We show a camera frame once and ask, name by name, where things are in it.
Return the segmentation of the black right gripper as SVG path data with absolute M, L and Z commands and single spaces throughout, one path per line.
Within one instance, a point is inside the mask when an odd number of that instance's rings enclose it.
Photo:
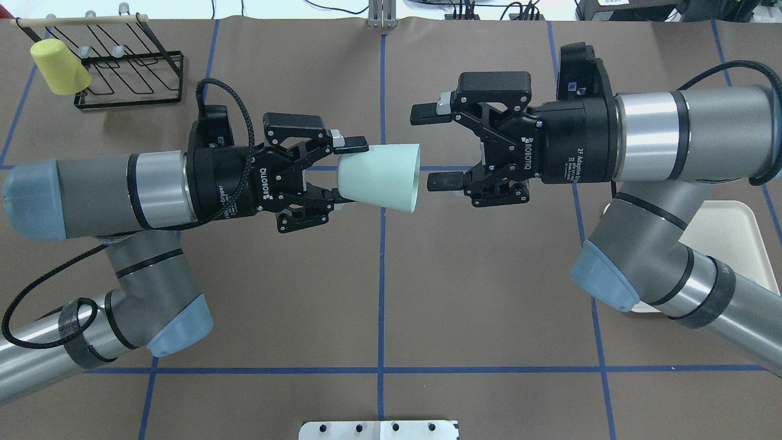
M 467 172 L 431 172 L 428 192 L 459 191 L 477 208 L 524 204 L 528 182 L 608 183 L 618 165 L 618 117 L 608 75 L 562 73 L 565 91 L 530 106 L 525 71 L 465 72 L 454 92 L 414 104 L 412 126 L 457 122 L 483 145 L 483 159 Z

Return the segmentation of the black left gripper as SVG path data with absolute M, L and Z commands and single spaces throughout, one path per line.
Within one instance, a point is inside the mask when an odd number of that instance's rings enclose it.
M 193 123 L 186 175 L 198 220 L 220 213 L 243 218 L 265 212 L 277 217 L 279 233 L 327 223 L 337 205 L 346 204 L 337 188 L 307 183 L 305 170 L 329 154 L 369 151 L 364 136 L 325 128 L 319 116 L 268 112 L 263 116 L 265 142 L 249 147 L 198 147 Z

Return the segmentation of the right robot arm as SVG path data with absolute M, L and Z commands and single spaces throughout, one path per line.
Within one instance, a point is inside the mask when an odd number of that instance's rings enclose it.
M 619 311 L 649 304 L 780 375 L 780 297 L 681 243 L 713 186 L 777 174 L 778 93 L 614 95 L 597 78 L 561 81 L 557 99 L 535 108 L 530 95 L 526 72 L 467 72 L 438 102 L 414 105 L 411 125 L 456 122 L 483 147 L 468 172 L 428 176 L 428 190 L 462 191 L 486 208 L 525 203 L 531 178 L 621 183 L 583 243 L 573 282 Z

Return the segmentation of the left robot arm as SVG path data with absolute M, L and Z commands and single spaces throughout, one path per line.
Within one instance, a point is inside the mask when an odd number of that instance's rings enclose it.
M 162 358 L 206 337 L 213 319 L 178 239 L 184 227 L 260 212 L 276 214 L 280 233 L 327 223 L 345 198 L 307 183 L 305 170 L 330 154 L 367 152 L 367 140 L 282 112 L 263 116 L 262 133 L 265 142 L 237 145 L 226 107 L 209 105 L 185 151 L 51 159 L 9 172 L 12 227 L 31 241 L 95 238 L 84 256 L 106 251 L 119 286 L 14 331 L 20 299 L 12 301 L 2 318 L 3 405 L 134 349 Z

